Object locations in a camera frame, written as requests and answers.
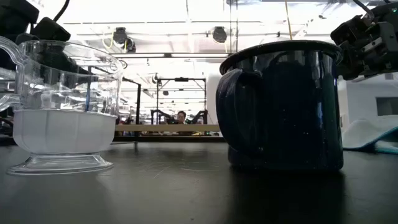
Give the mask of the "light teal cloth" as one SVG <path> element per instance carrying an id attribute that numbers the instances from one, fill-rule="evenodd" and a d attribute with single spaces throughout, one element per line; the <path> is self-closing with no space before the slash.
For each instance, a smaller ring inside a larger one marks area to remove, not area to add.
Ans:
<path id="1" fill-rule="evenodd" d="M 398 115 L 353 121 L 342 134 L 343 149 L 398 155 Z"/>

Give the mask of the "clear plastic cup with handle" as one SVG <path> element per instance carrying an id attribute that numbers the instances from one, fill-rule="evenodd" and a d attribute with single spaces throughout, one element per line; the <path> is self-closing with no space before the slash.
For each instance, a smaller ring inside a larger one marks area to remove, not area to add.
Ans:
<path id="1" fill-rule="evenodd" d="M 16 66 L 14 91 L 0 97 L 0 111 L 13 109 L 12 137 L 29 153 L 8 173 L 71 174 L 110 168 L 101 152 L 114 138 L 121 61 L 92 47 L 56 40 L 15 44 L 0 37 L 0 49 Z"/>

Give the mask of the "wooden shelf with black frame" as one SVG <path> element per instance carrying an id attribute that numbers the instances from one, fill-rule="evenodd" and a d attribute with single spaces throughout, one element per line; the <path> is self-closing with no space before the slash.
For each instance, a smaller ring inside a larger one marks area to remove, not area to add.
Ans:
<path id="1" fill-rule="evenodd" d="M 152 110 L 150 115 L 159 113 L 167 118 L 164 124 L 140 124 L 139 112 L 141 106 L 141 84 L 137 85 L 136 120 L 134 124 L 122 124 L 120 121 L 114 127 L 115 141 L 145 141 L 145 142 L 198 142 L 203 138 L 205 142 L 212 142 L 210 133 L 219 133 L 217 124 L 208 124 L 208 112 L 199 111 L 193 120 L 187 124 L 181 123 L 161 110 Z"/>

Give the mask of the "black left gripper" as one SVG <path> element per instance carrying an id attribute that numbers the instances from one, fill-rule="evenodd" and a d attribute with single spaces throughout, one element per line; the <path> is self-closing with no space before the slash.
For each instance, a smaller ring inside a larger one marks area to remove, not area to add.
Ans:
<path id="1" fill-rule="evenodd" d="M 59 40 L 66 42 L 71 34 L 49 17 L 44 17 L 31 31 L 31 34 L 44 40 Z"/>

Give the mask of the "dark wall window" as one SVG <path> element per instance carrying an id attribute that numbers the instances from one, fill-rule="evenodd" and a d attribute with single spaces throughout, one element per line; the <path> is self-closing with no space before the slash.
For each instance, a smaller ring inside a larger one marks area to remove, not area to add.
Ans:
<path id="1" fill-rule="evenodd" d="M 377 115 L 398 115 L 398 97 L 376 98 Z"/>

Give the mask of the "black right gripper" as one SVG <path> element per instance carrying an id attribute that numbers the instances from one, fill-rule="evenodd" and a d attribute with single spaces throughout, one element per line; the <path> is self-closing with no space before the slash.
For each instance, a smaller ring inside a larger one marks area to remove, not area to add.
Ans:
<path id="1" fill-rule="evenodd" d="M 354 16 L 330 37 L 343 50 L 338 66 L 343 79 L 398 72 L 398 14 L 377 17 L 370 25 L 361 16 Z"/>

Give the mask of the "dark blue enamel mug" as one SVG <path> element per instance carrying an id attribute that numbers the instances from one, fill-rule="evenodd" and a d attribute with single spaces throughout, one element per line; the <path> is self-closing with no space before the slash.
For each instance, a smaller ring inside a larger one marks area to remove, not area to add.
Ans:
<path id="1" fill-rule="evenodd" d="M 343 167 L 336 67 L 342 51 L 317 40 L 253 46 L 220 65 L 216 115 L 232 166 Z"/>

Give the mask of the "long ceiling light strip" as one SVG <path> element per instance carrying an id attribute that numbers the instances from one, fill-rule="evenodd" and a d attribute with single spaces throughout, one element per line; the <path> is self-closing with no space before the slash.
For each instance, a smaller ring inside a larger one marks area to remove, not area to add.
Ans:
<path id="1" fill-rule="evenodd" d="M 131 53 L 111 54 L 116 58 L 226 58 L 229 54 L 218 53 Z"/>

